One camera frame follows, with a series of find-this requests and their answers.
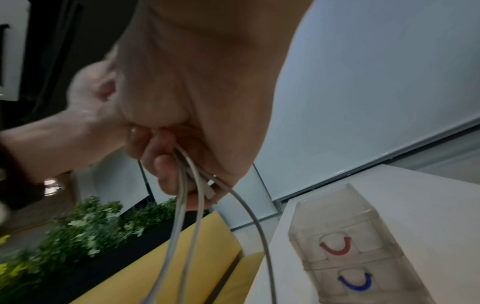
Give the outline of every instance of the yellow seat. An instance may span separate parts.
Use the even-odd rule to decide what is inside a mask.
[[[185,229],[170,269],[157,296],[157,303],[175,303],[180,276],[195,225]],[[165,259],[169,242],[162,244],[133,262],[73,304],[137,304],[145,298],[156,280]],[[204,304],[225,272],[240,254],[242,247],[217,212],[201,222],[195,255],[188,276],[186,302]]]
[[[243,304],[265,254],[258,252],[238,262],[213,304]]]

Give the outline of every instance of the white table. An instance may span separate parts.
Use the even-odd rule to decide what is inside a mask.
[[[350,183],[379,212],[436,304],[480,298],[480,185],[377,166],[291,199],[270,243],[278,304],[318,304],[288,239],[299,201]],[[245,304],[271,303],[265,259]]]

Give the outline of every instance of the leaves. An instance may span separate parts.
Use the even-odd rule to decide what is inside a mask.
[[[0,302],[18,299],[173,219],[175,206],[175,199],[151,203],[120,218],[120,202],[101,205],[96,197],[84,200],[71,214],[56,220],[37,249],[0,261]]]

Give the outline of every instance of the red marking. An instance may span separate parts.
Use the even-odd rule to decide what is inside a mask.
[[[325,244],[325,242],[320,244],[320,247],[325,249],[326,252],[332,254],[332,255],[345,255],[350,252],[350,249],[352,247],[352,238],[351,237],[344,237],[343,240],[345,241],[345,247],[342,250],[333,250],[330,247]]]

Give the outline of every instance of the floor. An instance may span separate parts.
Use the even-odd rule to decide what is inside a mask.
[[[272,240],[279,221],[280,216],[276,216],[260,222],[268,243],[270,243]],[[264,250],[262,247],[262,241],[260,240],[259,232],[257,231],[255,225],[250,225],[239,230],[235,230],[233,234],[240,242],[245,255]]]

